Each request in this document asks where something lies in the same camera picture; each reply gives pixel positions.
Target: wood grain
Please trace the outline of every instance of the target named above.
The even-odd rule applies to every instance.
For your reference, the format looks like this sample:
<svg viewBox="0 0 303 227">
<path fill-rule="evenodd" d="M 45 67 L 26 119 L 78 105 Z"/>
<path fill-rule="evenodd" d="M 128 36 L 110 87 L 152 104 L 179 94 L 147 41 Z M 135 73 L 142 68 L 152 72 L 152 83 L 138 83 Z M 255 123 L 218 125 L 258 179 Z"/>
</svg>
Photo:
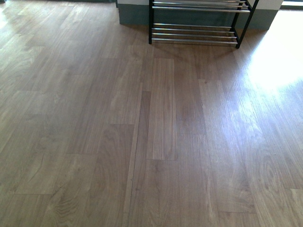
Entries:
<svg viewBox="0 0 303 227">
<path fill-rule="evenodd" d="M 113 87 L 105 121 L 110 124 L 134 124 L 142 61 L 128 60 Z"/>
<path fill-rule="evenodd" d="M 0 193 L 15 193 L 27 168 L 39 152 L 35 145 L 45 121 L 44 115 L 25 115 L 0 154 Z"/>
<path fill-rule="evenodd" d="M 293 208 L 292 212 L 298 217 L 299 226 L 303 225 L 303 190 L 289 189 L 287 195 Z"/>
<path fill-rule="evenodd" d="M 260 227 L 256 214 L 220 212 L 221 227 Z"/>
<path fill-rule="evenodd" d="M 139 120 L 140 120 L 140 111 L 141 111 L 141 103 L 142 103 L 142 92 L 143 92 L 142 89 L 143 89 L 143 83 L 140 83 L 137 108 L 135 111 L 136 116 L 134 122 L 133 141 L 132 141 L 131 154 L 129 158 L 129 168 L 128 168 L 127 183 L 126 183 L 124 208 L 123 208 L 124 222 L 128 222 L 129 210 L 131 204 L 131 196 L 132 196 L 132 188 L 133 188 L 133 180 L 134 180 L 134 165 L 135 165 L 135 158 L 137 155 Z"/>
<path fill-rule="evenodd" d="M 10 97 L 4 97 L 0 105 L 0 153 L 13 134 L 18 123 L 33 100 L 33 92 L 17 91 Z"/>
<path fill-rule="evenodd" d="M 203 134 L 202 101 L 192 52 L 194 52 L 194 48 L 175 47 L 174 86 L 177 132 Z"/>
<path fill-rule="evenodd" d="M 80 226 L 96 160 L 95 155 L 65 156 L 41 226 Z"/>
<path fill-rule="evenodd" d="M 14 195 L 0 225 L 39 227 L 49 199 L 50 195 Z"/>
<path fill-rule="evenodd" d="M 137 149 L 134 166 L 134 177 L 132 185 L 131 203 L 129 211 L 129 227 L 143 225 L 142 211 L 144 208 L 145 172 L 146 172 L 146 150 L 149 128 L 149 114 L 151 104 L 151 93 L 142 93 L 140 110 L 140 121 L 138 129 Z"/>
<path fill-rule="evenodd" d="M 178 185 L 177 162 L 147 160 L 142 226 L 181 226 Z"/>
<path fill-rule="evenodd" d="M 200 80 L 207 149 L 210 154 L 219 211 L 256 212 L 242 151 L 235 140 L 238 128 L 228 112 L 221 81 Z"/>
<path fill-rule="evenodd" d="M 122 226 L 133 125 L 107 124 L 82 226 Z"/>
<path fill-rule="evenodd" d="M 109 107 L 110 94 L 118 76 L 116 62 L 103 59 L 88 91 L 84 107 L 70 142 L 69 153 L 96 154 Z"/>
<path fill-rule="evenodd" d="M 270 145 L 259 136 L 245 155 L 245 165 L 261 226 L 299 226 L 283 187 Z"/>
<path fill-rule="evenodd" d="M 0 226 L 303 226 L 301 21 L 148 45 L 114 3 L 0 4 Z"/>
<path fill-rule="evenodd" d="M 151 91 L 147 158 L 175 160 L 176 103 L 174 61 L 155 59 Z"/>
<path fill-rule="evenodd" d="M 219 226 L 209 154 L 202 135 L 178 134 L 180 226 Z"/>
</svg>

